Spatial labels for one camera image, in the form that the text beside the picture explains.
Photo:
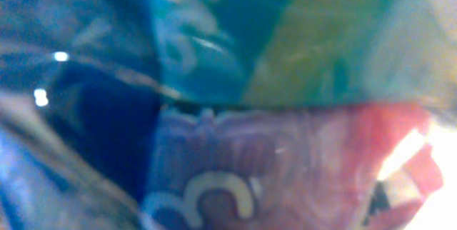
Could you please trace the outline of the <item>blue tissue pack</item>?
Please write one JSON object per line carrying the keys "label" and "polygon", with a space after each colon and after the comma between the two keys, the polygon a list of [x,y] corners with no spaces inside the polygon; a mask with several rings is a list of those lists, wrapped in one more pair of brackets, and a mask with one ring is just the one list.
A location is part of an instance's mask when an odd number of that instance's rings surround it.
{"label": "blue tissue pack", "polygon": [[3,229],[402,229],[456,0],[1,0]]}

